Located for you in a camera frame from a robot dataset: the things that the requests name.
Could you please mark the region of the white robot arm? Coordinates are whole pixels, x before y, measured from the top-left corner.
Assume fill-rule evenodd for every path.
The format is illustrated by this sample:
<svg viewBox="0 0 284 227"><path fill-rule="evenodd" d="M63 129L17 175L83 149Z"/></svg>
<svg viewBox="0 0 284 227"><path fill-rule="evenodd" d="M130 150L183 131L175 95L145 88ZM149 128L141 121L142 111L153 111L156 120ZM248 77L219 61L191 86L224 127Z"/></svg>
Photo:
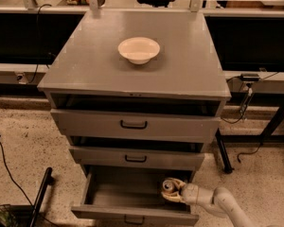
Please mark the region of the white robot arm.
<svg viewBox="0 0 284 227"><path fill-rule="evenodd" d="M166 178L162 183L161 195L167 201L198 205L213 216L229 218L234 227L256 227L240 208L232 193L224 187L208 190L194 183Z"/></svg>

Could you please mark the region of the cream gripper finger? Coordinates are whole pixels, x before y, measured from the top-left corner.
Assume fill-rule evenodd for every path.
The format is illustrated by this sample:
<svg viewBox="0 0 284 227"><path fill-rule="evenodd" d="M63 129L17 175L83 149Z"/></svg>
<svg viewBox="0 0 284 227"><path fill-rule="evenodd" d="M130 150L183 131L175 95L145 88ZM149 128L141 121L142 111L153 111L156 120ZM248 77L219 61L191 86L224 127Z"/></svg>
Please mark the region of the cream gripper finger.
<svg viewBox="0 0 284 227"><path fill-rule="evenodd" d="M178 188L179 184L185 183L185 182L183 182L183 181L181 181L181 180L179 180L179 179L175 179L175 178L167 178L167 179L172 179L172 180L174 180L175 183L176 183L176 187L177 187L177 188Z"/></svg>
<svg viewBox="0 0 284 227"><path fill-rule="evenodd" d="M162 192L161 195L167 201L172 201L172 202L182 201L182 197L180 196L179 192L173 192L173 193Z"/></svg>

